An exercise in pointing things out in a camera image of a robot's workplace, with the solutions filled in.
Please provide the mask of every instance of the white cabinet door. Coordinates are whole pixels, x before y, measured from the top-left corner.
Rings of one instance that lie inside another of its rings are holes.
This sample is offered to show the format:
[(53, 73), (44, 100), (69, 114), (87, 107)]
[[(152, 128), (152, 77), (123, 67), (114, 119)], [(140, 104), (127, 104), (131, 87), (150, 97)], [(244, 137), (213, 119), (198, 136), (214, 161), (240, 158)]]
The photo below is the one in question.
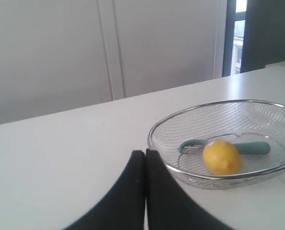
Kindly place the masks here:
[(96, 0), (0, 0), (0, 123), (110, 100)]
[(127, 97), (221, 74), (226, 0), (114, 3)]

